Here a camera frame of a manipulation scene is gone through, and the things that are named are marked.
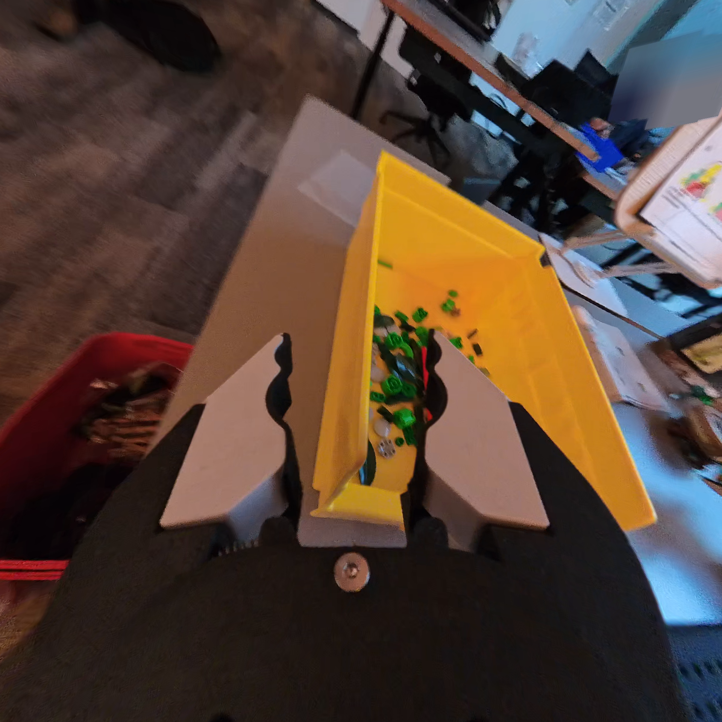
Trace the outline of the large red plastic bin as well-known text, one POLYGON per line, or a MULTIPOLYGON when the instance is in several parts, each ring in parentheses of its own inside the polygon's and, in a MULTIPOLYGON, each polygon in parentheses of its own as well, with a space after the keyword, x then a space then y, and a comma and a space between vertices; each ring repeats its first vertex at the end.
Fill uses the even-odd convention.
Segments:
POLYGON ((135 465, 96 461, 71 426, 95 378, 156 361, 182 372, 191 344, 111 332, 91 337, 2 427, 2 584, 54 582, 135 465))

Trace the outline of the black studded mat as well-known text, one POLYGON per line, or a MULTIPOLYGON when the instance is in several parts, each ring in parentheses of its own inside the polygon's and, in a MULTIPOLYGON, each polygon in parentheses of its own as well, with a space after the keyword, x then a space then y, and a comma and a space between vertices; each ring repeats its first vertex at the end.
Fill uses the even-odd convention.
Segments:
POLYGON ((689 719, 721 721, 721 625, 669 625, 667 634, 689 719))

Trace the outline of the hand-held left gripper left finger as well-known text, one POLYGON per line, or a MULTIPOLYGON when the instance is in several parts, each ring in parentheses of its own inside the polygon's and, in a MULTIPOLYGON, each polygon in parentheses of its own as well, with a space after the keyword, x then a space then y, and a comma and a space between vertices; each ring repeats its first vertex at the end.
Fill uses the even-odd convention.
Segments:
POLYGON ((289 334, 274 336, 202 403, 165 509, 164 529, 221 523, 246 544, 267 519, 298 525, 302 485, 293 434, 289 334))

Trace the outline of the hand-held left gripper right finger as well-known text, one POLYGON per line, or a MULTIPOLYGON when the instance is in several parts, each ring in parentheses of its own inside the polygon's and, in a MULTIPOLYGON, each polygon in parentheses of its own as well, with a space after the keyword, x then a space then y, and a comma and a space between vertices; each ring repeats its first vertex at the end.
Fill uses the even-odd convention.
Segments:
POLYGON ((431 420, 409 485, 407 545, 479 546, 490 527, 549 531, 508 397, 434 331, 426 367, 431 420))

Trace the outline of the white stand base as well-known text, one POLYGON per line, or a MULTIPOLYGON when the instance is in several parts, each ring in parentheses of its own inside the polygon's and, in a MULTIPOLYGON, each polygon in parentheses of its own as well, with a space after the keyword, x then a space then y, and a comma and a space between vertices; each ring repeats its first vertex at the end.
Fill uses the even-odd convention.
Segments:
POLYGON ((603 277, 601 268, 574 250, 565 250, 560 241, 539 233, 558 279, 573 293, 594 302, 610 312, 628 318, 627 308, 611 280, 603 277))

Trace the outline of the yellow plastic bin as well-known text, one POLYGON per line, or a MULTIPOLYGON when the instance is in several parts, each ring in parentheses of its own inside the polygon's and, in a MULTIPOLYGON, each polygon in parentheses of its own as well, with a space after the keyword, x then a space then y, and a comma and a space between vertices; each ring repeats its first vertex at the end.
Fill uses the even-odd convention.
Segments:
MULTIPOLYGON (((532 416, 624 531, 657 515, 545 248, 383 152, 347 249, 312 477, 317 519, 365 523, 406 544, 409 485, 362 487, 372 317, 391 285, 459 291, 479 324, 481 370, 532 416)), ((418 470, 420 457, 418 449, 418 470)))

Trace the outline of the crumpled packaging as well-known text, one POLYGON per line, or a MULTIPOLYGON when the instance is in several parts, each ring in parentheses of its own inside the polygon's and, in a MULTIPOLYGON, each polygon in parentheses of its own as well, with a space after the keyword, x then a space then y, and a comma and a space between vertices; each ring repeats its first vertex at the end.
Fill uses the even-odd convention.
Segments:
POLYGON ((115 378, 95 378, 71 431, 95 461, 135 465, 149 451, 181 378, 178 366, 156 361, 115 378))

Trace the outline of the round tan-rimmed model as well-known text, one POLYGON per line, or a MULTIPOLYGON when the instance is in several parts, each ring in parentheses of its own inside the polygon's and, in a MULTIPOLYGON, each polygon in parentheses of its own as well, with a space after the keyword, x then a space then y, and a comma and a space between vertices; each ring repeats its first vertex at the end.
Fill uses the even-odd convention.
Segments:
POLYGON ((721 400, 703 387, 670 393, 681 415, 670 420, 667 432, 681 455, 711 489, 721 495, 721 400))

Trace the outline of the pile of small building pieces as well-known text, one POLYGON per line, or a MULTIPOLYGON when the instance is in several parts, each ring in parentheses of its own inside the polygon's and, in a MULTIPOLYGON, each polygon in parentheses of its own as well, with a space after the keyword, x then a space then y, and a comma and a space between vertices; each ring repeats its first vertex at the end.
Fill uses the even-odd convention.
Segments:
POLYGON ((458 289, 446 293, 421 288, 404 296, 376 292, 373 310, 369 380, 367 457, 358 472, 362 487, 405 491, 417 463, 418 449, 434 413, 429 407, 429 338, 441 337, 483 370, 479 324, 458 289))

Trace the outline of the long wooden table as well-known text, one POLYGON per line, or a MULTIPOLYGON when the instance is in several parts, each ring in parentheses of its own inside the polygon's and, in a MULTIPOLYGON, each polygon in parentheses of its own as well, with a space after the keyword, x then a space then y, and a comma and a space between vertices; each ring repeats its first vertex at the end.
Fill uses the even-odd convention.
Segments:
POLYGON ((519 109, 551 131, 565 144, 580 152, 590 161, 596 161, 599 158, 596 150, 586 142, 583 135, 565 123, 555 120, 502 78, 494 67, 494 61, 499 52, 489 44, 475 40, 432 2, 382 1, 381 4, 512 101, 519 109))

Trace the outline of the wooden document board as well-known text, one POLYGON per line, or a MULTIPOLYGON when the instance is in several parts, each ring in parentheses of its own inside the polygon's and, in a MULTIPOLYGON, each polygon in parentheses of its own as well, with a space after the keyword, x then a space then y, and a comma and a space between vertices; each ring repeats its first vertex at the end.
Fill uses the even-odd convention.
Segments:
POLYGON ((628 238, 637 240, 644 248, 670 264, 676 272, 708 290, 720 287, 720 283, 715 286, 703 284, 699 276, 691 275, 686 268, 677 266, 671 262, 670 257, 664 256, 655 242, 654 227, 642 218, 641 212, 674 167, 717 123, 721 123, 720 115, 688 123, 675 129, 638 166, 635 175, 629 179, 619 196, 614 211, 614 223, 628 238))

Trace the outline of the instruction booklet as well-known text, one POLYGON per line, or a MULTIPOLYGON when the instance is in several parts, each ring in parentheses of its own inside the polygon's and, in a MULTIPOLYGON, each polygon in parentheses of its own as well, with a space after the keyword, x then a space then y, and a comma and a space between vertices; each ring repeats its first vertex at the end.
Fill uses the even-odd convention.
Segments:
POLYGON ((573 305, 571 310, 609 401, 641 410, 667 411, 666 397, 624 334, 595 320, 580 305, 573 305))

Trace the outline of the grey desk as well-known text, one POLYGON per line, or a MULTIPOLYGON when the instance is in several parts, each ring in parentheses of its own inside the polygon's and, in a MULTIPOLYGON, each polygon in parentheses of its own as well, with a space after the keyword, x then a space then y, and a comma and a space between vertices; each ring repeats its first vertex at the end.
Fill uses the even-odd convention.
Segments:
MULTIPOLYGON (((307 96, 203 320, 155 445, 252 355, 257 341, 291 333, 307 315, 330 332, 354 228, 297 186, 341 150, 373 170, 381 152, 389 152, 435 182, 450 183, 445 173, 307 96)), ((658 516, 629 540, 663 618, 670 625, 719 625, 720 495, 685 466, 662 412, 623 403, 612 409, 658 516)))

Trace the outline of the blue plastic bin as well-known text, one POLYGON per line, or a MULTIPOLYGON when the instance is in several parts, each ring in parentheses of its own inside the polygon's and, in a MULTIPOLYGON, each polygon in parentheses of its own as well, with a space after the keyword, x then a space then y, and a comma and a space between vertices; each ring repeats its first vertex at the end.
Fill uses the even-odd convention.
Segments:
POLYGON ((625 160, 624 154, 615 143, 609 138, 600 136, 589 123, 581 124, 580 132, 584 138, 584 142, 592 147, 598 155, 596 160, 591 161, 582 153, 576 152, 575 156, 583 166, 593 168, 599 173, 605 173, 609 168, 615 167, 625 160))

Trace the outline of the printed paper sheet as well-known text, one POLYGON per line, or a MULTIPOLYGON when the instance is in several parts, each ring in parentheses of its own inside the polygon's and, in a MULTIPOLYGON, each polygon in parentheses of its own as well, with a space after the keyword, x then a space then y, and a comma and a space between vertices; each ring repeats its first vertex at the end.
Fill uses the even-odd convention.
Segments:
POLYGON ((720 123, 674 167, 641 216, 654 227, 655 242, 672 263, 703 284, 720 283, 720 123))

